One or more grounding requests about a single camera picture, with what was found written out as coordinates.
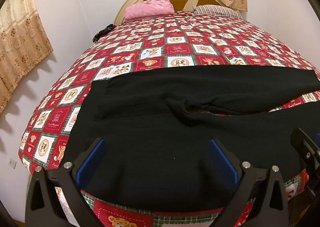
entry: black clothing item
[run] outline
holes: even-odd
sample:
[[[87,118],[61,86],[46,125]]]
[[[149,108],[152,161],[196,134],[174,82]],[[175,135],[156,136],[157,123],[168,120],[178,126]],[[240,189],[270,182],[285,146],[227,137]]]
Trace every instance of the black clothing item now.
[[[272,66],[165,68],[94,81],[61,164],[102,137],[108,150],[88,193],[153,211],[223,207],[232,193],[209,158],[209,140],[255,167],[278,165],[288,181],[305,167],[291,132],[320,132],[320,102],[267,111],[318,89],[314,71]]]
[[[99,33],[97,33],[92,41],[94,43],[98,42],[98,40],[100,39],[100,37],[109,34],[114,28],[116,28],[116,26],[114,24],[110,24],[109,26],[107,26],[104,30],[101,30]]]

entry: wall socket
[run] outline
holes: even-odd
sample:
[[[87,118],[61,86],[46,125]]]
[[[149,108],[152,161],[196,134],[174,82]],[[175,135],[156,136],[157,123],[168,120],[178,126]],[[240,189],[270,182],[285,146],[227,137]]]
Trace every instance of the wall socket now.
[[[17,162],[16,162],[13,158],[10,158],[8,164],[9,164],[9,166],[11,166],[13,169],[15,169],[15,168],[16,168],[16,165],[17,165]]]

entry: silver bolt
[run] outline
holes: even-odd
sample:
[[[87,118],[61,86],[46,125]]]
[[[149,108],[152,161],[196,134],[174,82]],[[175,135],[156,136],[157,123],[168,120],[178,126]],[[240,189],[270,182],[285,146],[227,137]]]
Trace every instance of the silver bolt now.
[[[279,167],[278,166],[272,166],[272,170],[274,172],[279,172]]]
[[[71,162],[66,162],[66,163],[63,164],[63,167],[64,167],[65,169],[69,169],[69,168],[72,167],[72,163],[71,163]]]
[[[39,173],[41,170],[42,170],[42,166],[37,166],[36,169],[35,169],[35,171],[38,172],[38,173]]]
[[[251,164],[248,161],[244,161],[244,162],[242,162],[242,166],[244,168],[249,168],[251,166]]]

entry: teddy bear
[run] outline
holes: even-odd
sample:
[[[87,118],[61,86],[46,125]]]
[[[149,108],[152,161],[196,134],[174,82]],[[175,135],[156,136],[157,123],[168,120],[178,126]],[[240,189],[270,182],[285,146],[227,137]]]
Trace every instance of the teddy bear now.
[[[123,218],[115,218],[113,216],[109,216],[109,221],[112,223],[112,227],[137,227],[135,223],[129,223],[127,220]]]

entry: red checkered bedspread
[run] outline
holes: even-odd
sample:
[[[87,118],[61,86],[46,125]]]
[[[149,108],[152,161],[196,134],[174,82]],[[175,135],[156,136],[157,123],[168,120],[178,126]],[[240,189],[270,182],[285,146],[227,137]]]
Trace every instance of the red checkered bedspread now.
[[[320,78],[320,71],[300,54],[247,21],[183,12],[123,24],[86,50],[52,86],[31,116],[22,137],[19,157],[31,173],[38,165],[46,169],[58,168],[70,131],[93,80],[106,80],[148,69],[223,64],[313,69]],[[319,100],[319,92],[309,93],[275,109]],[[289,198],[301,191],[306,179],[306,173],[302,172],[286,183]],[[88,194],[84,196],[92,209],[96,205],[107,206]],[[104,216],[99,211],[99,215],[104,219],[106,215],[126,218],[125,213],[116,214],[110,210]],[[214,219],[213,212],[204,214],[211,216],[206,220],[200,217],[199,221],[191,217],[188,221],[190,216],[183,215],[186,217],[183,222],[172,220],[170,223],[188,224]],[[165,223],[159,218],[166,214],[160,215],[153,215],[151,226]],[[112,226],[108,218],[105,223]]]

